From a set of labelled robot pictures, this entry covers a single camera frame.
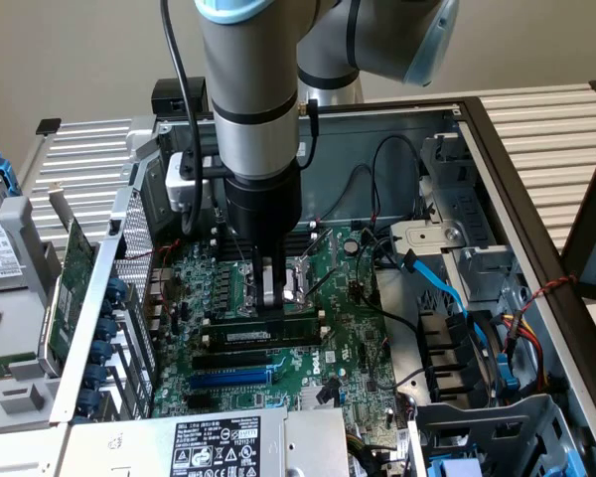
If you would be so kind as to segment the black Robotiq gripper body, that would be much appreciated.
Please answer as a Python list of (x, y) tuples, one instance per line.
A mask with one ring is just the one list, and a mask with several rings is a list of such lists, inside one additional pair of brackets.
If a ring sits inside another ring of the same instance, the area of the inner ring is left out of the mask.
[(302, 215), (301, 171), (288, 166), (268, 179), (224, 179), (229, 220), (261, 256), (284, 254), (285, 237)]

